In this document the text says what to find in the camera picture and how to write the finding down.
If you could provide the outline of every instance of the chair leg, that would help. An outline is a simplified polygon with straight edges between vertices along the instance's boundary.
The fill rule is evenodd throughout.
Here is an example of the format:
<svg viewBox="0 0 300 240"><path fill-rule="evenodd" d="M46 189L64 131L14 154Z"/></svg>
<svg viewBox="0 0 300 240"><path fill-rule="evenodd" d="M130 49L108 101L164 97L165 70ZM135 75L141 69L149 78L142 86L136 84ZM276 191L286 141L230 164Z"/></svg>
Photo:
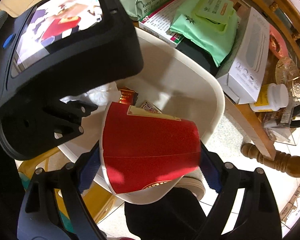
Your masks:
<svg viewBox="0 0 300 240"><path fill-rule="evenodd" d="M276 151L273 161L265 158L254 144L246 143L241 147L241 153L250 159L256 159L257 162L267 167L285 172L294 178L300 178L300 156L291 156L290 154Z"/></svg>

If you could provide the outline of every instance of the blue gripper pad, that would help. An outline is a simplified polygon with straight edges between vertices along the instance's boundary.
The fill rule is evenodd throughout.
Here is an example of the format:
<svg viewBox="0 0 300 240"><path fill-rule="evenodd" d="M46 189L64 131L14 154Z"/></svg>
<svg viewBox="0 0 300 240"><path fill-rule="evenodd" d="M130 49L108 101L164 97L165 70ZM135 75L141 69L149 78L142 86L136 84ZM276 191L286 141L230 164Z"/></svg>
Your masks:
<svg viewBox="0 0 300 240"><path fill-rule="evenodd" d="M101 161L99 153L99 143L95 149L92 149L92 155L87 161L86 165L82 168L79 176L79 186L78 190L82 193L85 189L90 188L91 183L97 174Z"/></svg>
<svg viewBox="0 0 300 240"><path fill-rule="evenodd" d="M216 155L217 158L211 160L209 155ZM223 162L215 153L209 153L203 143L201 143L201 159L200 169L210 188L214 189L218 194L221 192L221 166Z"/></svg>
<svg viewBox="0 0 300 240"><path fill-rule="evenodd" d="M90 188L91 183L97 174L101 162L100 162L100 152L99 144L97 147L92 149L93 153L87 164L82 168L79 176L79 186L78 189L82 193L85 189ZM200 169L209 185L210 188L214 189L217 193L221 192L221 166L223 162L215 153L209 153L203 143L201 143L201 158L200 158Z"/></svg>

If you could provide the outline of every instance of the red paper cup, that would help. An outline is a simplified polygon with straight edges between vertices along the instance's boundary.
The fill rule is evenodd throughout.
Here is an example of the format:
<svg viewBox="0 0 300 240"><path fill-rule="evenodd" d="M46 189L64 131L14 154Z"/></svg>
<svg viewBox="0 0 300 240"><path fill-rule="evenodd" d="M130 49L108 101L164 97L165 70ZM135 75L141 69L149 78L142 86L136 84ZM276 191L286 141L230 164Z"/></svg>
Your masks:
<svg viewBox="0 0 300 240"><path fill-rule="evenodd" d="M198 168L194 122L109 103L99 142L103 176L113 194L154 187Z"/></svg>

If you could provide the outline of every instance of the screen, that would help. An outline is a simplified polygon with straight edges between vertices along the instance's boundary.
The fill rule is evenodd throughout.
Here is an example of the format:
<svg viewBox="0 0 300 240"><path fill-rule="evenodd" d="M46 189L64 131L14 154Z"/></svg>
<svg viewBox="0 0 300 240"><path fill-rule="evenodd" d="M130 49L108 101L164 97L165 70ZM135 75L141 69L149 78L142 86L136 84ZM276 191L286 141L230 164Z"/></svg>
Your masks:
<svg viewBox="0 0 300 240"><path fill-rule="evenodd" d="M25 26L12 62L15 77L41 58L46 47L102 20L99 0L49 0L36 8Z"/></svg>

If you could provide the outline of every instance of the black fabric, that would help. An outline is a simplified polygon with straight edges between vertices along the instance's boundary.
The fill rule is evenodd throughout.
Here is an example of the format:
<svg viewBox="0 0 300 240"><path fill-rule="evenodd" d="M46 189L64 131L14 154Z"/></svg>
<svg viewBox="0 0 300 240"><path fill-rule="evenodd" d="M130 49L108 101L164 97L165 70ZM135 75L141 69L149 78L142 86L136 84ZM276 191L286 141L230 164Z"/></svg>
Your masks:
<svg viewBox="0 0 300 240"><path fill-rule="evenodd" d="M0 146L0 239L17 239L17 224L25 191L14 159Z"/></svg>
<svg viewBox="0 0 300 240"><path fill-rule="evenodd" d="M194 44L191 40L183 38L176 49L198 63L214 77L218 73L219 69L214 63L211 54Z"/></svg>
<svg viewBox="0 0 300 240"><path fill-rule="evenodd" d="M197 198L185 188L174 187L148 205L124 204L129 231L141 240L188 240L205 222Z"/></svg>

